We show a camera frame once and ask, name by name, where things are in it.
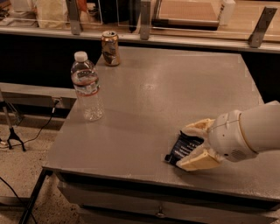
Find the floor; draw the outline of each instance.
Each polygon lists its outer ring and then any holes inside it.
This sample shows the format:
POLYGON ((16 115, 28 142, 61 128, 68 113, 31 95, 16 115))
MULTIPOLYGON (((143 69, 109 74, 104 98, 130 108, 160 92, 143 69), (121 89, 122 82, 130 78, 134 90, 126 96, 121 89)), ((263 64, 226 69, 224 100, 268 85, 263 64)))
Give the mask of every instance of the floor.
MULTIPOLYGON (((15 116, 10 114, 12 123, 15 116)), ((15 133, 22 141, 33 139, 49 117, 25 115, 22 122, 13 126, 15 133)), ((53 118, 41 131, 36 140, 25 143, 26 152, 21 146, 12 150, 0 145, 0 177, 15 190, 19 197, 29 197, 41 172, 41 165, 46 160, 47 152, 57 136, 64 120, 53 118)), ((9 137, 9 128, 4 116, 0 113, 0 137, 3 141, 9 137)), ((77 214, 78 207, 66 201, 57 189, 58 179, 53 174, 45 178, 40 194, 36 200, 32 214, 37 223, 84 223, 77 214)), ((14 196, 12 191, 0 180, 0 196, 14 196)), ((0 223, 12 224, 20 221, 24 209, 22 207, 0 206, 0 223)), ((30 217, 28 223, 35 223, 30 217)))

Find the metal bracket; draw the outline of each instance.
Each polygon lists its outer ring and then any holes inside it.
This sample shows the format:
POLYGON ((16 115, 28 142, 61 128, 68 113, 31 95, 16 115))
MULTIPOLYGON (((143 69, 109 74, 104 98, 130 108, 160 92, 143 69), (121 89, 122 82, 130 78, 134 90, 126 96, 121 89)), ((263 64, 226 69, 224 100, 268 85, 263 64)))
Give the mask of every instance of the metal bracket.
POLYGON ((150 36, 151 0, 141 1, 140 39, 147 40, 150 36))
POLYGON ((82 29, 76 0, 66 0, 66 5, 70 19, 71 32, 73 35, 79 35, 82 29))
POLYGON ((251 47, 259 47, 262 44, 264 34, 268 30, 270 26, 270 22, 274 17, 276 11, 277 8, 275 7, 272 6, 264 7, 262 11, 262 15, 260 16, 259 21, 257 22, 253 33, 248 39, 248 44, 251 47))

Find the beverage can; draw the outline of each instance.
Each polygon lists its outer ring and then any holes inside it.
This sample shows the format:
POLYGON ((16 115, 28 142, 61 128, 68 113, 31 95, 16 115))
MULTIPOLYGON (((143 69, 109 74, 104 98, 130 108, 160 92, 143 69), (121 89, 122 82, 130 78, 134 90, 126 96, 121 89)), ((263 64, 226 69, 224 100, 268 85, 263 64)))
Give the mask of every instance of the beverage can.
POLYGON ((102 34, 102 55, 107 66, 114 67, 121 63, 118 39, 115 31, 104 31, 102 34))

